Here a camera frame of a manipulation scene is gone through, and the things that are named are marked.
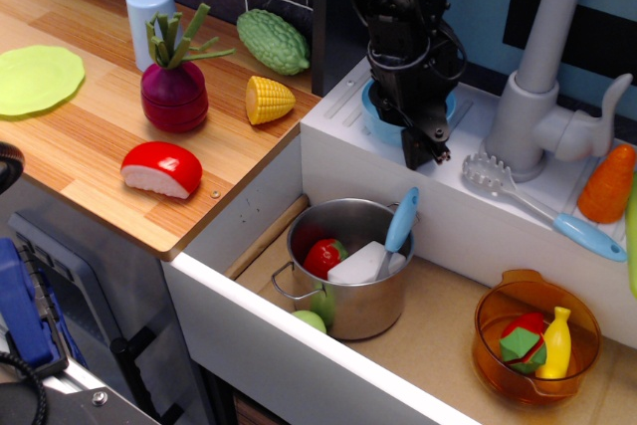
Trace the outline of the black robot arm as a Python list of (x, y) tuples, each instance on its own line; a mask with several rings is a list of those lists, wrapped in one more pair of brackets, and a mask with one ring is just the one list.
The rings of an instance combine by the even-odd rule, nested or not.
[(401, 129), (406, 166), (450, 158), (446, 100), (467, 67), (465, 49), (443, 19), (448, 0), (351, 0), (366, 26), (373, 78), (368, 98)]

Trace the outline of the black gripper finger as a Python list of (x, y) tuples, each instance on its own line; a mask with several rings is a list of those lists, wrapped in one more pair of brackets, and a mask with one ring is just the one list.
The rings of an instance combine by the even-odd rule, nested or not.
[(442, 164), (451, 157), (445, 141), (432, 139), (416, 126), (401, 131), (401, 143), (405, 164), (411, 170), (430, 161)]

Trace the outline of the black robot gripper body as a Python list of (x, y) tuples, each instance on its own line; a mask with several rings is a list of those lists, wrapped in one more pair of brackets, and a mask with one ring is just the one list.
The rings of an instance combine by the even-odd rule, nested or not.
[(433, 141), (449, 138), (446, 100), (466, 70), (467, 55), (447, 22), (433, 33), (405, 23), (382, 28), (367, 46), (367, 60), (386, 121), (400, 119)]

